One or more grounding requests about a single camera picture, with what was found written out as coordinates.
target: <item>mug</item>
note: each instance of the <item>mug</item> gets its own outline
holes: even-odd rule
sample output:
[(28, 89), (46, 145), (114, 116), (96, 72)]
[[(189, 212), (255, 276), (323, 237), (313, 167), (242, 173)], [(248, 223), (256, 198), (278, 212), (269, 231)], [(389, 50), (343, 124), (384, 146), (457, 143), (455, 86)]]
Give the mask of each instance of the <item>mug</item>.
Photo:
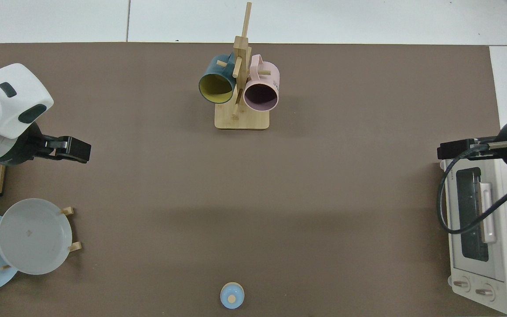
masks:
[(213, 103), (225, 103), (232, 98), (236, 86), (236, 78), (232, 77), (234, 64), (234, 53), (218, 55), (211, 60), (199, 80), (199, 91), (205, 99)]
[(244, 102), (256, 111), (272, 110), (279, 102), (279, 69), (261, 60), (260, 54), (252, 56), (250, 80), (244, 88)]

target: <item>dark green mug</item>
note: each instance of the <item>dark green mug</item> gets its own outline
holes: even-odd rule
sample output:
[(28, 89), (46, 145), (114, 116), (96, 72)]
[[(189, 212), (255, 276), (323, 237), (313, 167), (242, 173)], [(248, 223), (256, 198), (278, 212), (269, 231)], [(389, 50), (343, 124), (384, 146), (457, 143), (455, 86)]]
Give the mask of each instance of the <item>dark green mug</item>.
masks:
[[(226, 63), (226, 66), (220, 66), (219, 60)], [(232, 77), (234, 64), (234, 53), (218, 55), (211, 60), (205, 74), (199, 80), (199, 91), (205, 99), (213, 103), (225, 103), (232, 98), (236, 86), (236, 78)]]

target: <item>oven door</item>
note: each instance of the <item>oven door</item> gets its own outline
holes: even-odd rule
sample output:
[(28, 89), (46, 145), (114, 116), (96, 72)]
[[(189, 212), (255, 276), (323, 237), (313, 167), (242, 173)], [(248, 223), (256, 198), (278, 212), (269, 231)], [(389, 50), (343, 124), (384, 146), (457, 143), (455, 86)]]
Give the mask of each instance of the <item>oven door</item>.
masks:
[[(452, 169), (445, 184), (447, 211), (452, 229), (467, 225), (500, 197), (496, 184), (495, 160), (461, 160)], [(450, 235), (452, 264), (491, 279), (504, 281), (502, 239), (499, 235), (498, 210), (480, 226), (461, 235)]]

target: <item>oven door handle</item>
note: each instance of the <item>oven door handle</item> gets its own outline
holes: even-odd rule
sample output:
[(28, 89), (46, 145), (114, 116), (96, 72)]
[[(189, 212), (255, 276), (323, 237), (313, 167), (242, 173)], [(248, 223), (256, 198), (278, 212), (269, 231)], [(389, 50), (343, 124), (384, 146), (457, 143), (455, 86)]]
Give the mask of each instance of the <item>oven door handle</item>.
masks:
[[(479, 183), (480, 185), (480, 213), (483, 213), (492, 206), (492, 185), (491, 183)], [(494, 231), (494, 214), (489, 215), (482, 221), (481, 236), (484, 243), (495, 243), (496, 233)]]

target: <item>mug handle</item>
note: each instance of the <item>mug handle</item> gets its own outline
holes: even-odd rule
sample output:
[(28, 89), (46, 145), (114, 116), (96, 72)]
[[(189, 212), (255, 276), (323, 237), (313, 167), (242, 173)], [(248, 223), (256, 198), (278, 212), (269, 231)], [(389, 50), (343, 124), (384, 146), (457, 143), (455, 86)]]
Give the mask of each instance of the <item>mug handle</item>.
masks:
[(252, 56), (252, 62), (250, 64), (250, 78), (252, 80), (259, 80), (258, 68), (262, 66), (263, 60), (261, 60), (260, 54), (255, 54)]

